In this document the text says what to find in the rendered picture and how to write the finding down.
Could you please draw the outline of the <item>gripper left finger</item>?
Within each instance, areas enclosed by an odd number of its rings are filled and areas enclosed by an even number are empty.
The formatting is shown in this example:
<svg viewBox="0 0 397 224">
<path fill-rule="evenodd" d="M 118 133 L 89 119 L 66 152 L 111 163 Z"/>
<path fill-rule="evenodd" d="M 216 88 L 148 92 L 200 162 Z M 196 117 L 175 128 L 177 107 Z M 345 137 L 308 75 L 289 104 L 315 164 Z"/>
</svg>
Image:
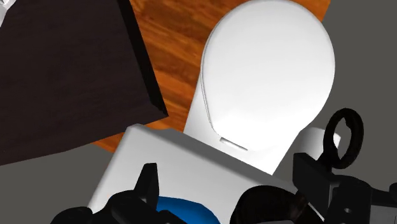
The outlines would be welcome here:
<svg viewBox="0 0 397 224">
<path fill-rule="evenodd" d="M 72 207 L 57 214 L 50 224 L 187 224 L 168 210 L 158 212 L 158 197 L 157 165 L 148 163 L 134 189 L 112 195 L 100 211 Z"/>
</svg>

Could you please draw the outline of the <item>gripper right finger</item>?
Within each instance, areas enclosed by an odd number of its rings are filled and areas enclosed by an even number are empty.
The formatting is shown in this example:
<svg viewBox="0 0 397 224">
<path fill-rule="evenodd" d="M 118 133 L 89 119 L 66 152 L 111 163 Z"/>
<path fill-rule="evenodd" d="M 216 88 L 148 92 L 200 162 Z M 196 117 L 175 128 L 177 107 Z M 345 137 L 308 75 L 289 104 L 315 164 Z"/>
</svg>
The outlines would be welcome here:
<svg viewBox="0 0 397 224">
<path fill-rule="evenodd" d="M 391 193 L 328 172 L 306 153 L 293 156 L 293 184 L 324 224 L 397 224 L 397 201 Z"/>
</svg>

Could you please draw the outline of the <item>blue round object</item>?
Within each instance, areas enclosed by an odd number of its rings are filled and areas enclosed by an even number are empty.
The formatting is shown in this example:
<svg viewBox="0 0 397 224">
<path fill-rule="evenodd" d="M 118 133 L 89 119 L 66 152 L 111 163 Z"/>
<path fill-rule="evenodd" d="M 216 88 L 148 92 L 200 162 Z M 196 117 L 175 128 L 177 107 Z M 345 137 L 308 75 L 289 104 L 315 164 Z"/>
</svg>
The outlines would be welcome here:
<svg viewBox="0 0 397 224">
<path fill-rule="evenodd" d="M 157 211 L 167 210 L 187 224 L 221 224 L 214 213 L 200 203 L 173 197 L 159 197 Z"/>
</svg>

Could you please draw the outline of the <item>black round object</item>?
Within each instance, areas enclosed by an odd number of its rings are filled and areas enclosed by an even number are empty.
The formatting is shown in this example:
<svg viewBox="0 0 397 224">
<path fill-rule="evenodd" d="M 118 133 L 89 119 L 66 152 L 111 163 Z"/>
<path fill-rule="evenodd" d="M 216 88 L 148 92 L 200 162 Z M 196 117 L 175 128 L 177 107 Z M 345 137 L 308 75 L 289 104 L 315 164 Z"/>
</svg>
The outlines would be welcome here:
<svg viewBox="0 0 397 224">
<path fill-rule="evenodd" d="M 323 224 L 303 194 L 268 185 L 254 186 L 240 196 L 230 224 L 284 220 L 293 224 Z"/>
</svg>

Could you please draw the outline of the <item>white toilet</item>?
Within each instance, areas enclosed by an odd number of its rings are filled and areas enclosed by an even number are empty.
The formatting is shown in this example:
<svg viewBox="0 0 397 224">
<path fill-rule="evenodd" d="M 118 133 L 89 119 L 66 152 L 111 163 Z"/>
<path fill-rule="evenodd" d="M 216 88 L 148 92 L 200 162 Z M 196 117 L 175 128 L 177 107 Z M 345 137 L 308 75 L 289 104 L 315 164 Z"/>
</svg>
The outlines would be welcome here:
<svg viewBox="0 0 397 224">
<path fill-rule="evenodd" d="M 335 57 L 322 23 L 291 0 L 249 0 L 229 11 L 205 44 L 182 132 L 128 127 L 90 202 L 130 190 L 144 164 L 158 167 L 160 194 L 202 204 L 229 224 L 240 196 L 273 174 L 309 127 L 333 85 Z"/>
</svg>

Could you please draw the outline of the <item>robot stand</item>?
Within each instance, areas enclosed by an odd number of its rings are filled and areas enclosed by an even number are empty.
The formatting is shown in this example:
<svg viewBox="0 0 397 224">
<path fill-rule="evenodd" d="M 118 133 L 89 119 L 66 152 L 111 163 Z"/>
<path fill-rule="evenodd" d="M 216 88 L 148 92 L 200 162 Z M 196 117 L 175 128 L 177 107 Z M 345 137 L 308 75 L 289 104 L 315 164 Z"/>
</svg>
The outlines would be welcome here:
<svg viewBox="0 0 397 224">
<path fill-rule="evenodd" d="M 0 0 L 0 165 L 166 116 L 130 0 Z"/>
</svg>

